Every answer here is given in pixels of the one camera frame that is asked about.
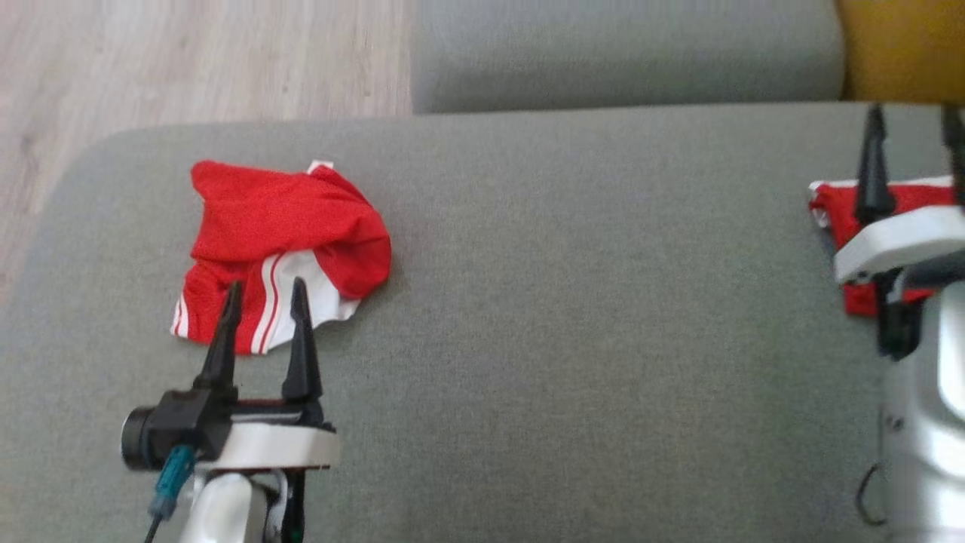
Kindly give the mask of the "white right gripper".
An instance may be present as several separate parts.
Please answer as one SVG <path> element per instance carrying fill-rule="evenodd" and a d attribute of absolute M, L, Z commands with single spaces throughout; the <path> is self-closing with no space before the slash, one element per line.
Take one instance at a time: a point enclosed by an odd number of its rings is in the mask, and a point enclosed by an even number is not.
<path fill-rule="evenodd" d="M 868 108 L 853 212 L 867 226 L 835 254 L 835 282 L 865 283 L 891 269 L 965 250 L 965 121 L 955 104 L 943 104 L 941 127 L 959 207 L 920 207 L 892 216 L 897 203 L 889 187 L 886 121 L 881 106 Z"/>

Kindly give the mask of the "red white garment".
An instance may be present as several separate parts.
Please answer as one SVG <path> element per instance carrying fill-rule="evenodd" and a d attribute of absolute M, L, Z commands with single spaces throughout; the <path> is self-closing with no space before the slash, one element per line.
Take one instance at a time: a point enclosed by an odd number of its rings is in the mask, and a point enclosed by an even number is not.
<path fill-rule="evenodd" d="M 902 181 L 890 186 L 895 196 L 897 214 L 912 212 L 920 207 L 957 206 L 954 203 L 954 189 L 950 176 L 929 176 L 923 179 Z M 866 227 L 861 226 L 853 216 L 857 183 L 851 181 L 816 181 L 810 184 L 810 202 L 807 203 L 811 216 L 818 227 L 830 233 L 835 254 Z M 860 317 L 873 317 L 878 313 L 875 300 L 876 289 L 872 279 L 865 283 L 840 284 L 844 296 L 845 312 Z"/>

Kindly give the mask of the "red white basketball jersey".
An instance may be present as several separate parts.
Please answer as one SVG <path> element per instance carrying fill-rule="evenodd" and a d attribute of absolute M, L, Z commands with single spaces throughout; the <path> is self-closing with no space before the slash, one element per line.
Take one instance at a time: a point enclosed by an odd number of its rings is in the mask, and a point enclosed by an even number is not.
<path fill-rule="evenodd" d="M 242 287 L 235 351 L 263 355 L 294 337 L 294 281 L 303 279 L 311 326 L 349 319 L 391 272 L 381 214 L 331 162 L 303 172 L 216 161 L 191 169 L 200 228 L 173 310 L 171 333 L 207 345 L 234 283 Z"/>

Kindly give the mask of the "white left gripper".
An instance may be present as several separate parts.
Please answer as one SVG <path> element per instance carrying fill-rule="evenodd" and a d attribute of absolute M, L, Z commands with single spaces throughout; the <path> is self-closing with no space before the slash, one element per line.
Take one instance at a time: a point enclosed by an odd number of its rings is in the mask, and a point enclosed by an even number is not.
<path fill-rule="evenodd" d="M 231 283 L 202 371 L 193 389 L 237 392 L 237 329 L 242 315 L 241 282 Z M 330 470 L 342 459 L 342 439 L 326 420 L 323 382 L 317 358 L 306 282 L 293 282 L 290 317 L 294 331 L 289 366 L 282 384 L 282 401 L 241 403 L 231 411 L 231 428 L 216 459 L 200 460 L 201 471 Z"/>

